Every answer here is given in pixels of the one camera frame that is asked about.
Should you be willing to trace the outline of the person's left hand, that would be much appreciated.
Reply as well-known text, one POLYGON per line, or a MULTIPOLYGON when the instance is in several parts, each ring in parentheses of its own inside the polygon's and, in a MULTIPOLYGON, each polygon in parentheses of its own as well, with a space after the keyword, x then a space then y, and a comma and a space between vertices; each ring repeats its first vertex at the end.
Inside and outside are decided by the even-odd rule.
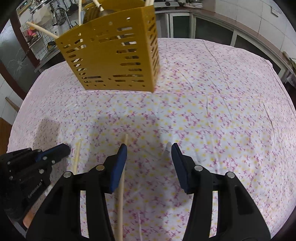
POLYGON ((30 209, 28 211, 28 213, 26 214, 26 216, 23 218, 23 224, 26 228, 29 228, 34 216, 35 216, 34 211, 32 209, 30 209))

